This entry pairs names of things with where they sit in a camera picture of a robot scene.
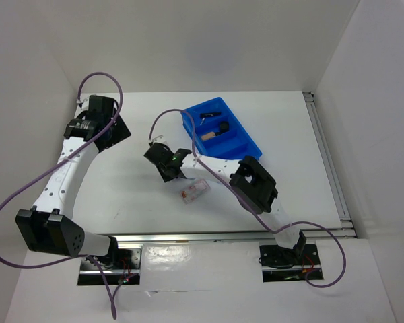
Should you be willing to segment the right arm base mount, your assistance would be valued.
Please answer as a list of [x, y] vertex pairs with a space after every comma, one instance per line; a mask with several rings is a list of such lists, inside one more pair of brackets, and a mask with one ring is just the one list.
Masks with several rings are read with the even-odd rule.
[[304, 281], [307, 274], [311, 281], [324, 279], [316, 244], [305, 245], [297, 260], [288, 260], [277, 245], [261, 245], [259, 250], [264, 283]]

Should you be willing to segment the beige foundation bottle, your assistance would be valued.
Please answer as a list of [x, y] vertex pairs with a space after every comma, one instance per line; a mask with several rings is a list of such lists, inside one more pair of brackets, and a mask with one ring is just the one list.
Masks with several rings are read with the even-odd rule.
[[212, 131], [212, 132], [206, 133], [204, 135], [201, 135], [201, 140], [202, 141], [207, 141], [207, 140], [210, 140], [212, 138], [215, 138], [218, 135], [220, 135], [220, 132], [213, 132]]

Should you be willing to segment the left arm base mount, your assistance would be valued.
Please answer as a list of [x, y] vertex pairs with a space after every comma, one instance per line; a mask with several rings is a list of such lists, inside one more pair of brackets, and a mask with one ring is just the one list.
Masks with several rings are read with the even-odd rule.
[[106, 256], [93, 256], [92, 259], [84, 258], [80, 263], [77, 285], [99, 286], [104, 284], [102, 273], [95, 262], [103, 270], [106, 282], [109, 285], [140, 284], [141, 252], [141, 247], [136, 247], [118, 249], [115, 258]]

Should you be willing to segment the clear packet of samples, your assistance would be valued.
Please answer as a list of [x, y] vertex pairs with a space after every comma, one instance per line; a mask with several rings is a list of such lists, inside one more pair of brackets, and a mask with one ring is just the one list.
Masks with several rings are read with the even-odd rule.
[[194, 179], [188, 186], [185, 186], [179, 191], [179, 196], [185, 204], [189, 204], [210, 190], [211, 187], [206, 180]]

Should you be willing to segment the black mascara tube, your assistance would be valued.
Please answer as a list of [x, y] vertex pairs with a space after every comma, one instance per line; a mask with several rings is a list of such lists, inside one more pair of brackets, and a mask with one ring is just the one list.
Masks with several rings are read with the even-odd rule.
[[222, 113], [220, 111], [205, 112], [205, 113], [200, 113], [200, 118], [211, 118], [211, 117], [220, 116], [221, 114]]

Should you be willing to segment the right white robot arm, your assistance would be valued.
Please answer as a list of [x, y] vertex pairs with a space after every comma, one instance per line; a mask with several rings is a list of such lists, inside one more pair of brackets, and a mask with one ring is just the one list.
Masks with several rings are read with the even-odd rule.
[[273, 234], [283, 261], [294, 264], [304, 255], [306, 236], [292, 225], [279, 199], [273, 176], [251, 156], [218, 159], [196, 155], [188, 149], [173, 152], [164, 143], [151, 143], [144, 157], [164, 182], [178, 178], [209, 180], [222, 184], [262, 227]]

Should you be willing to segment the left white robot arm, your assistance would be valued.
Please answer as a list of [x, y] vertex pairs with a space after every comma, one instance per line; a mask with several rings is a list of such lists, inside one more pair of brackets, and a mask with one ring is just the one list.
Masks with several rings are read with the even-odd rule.
[[115, 238], [85, 231], [73, 222], [77, 194], [96, 156], [130, 137], [116, 100], [91, 95], [81, 112], [66, 126], [59, 157], [63, 165], [55, 170], [28, 210], [18, 211], [15, 222], [29, 250], [60, 256], [95, 256], [104, 268], [119, 262]]

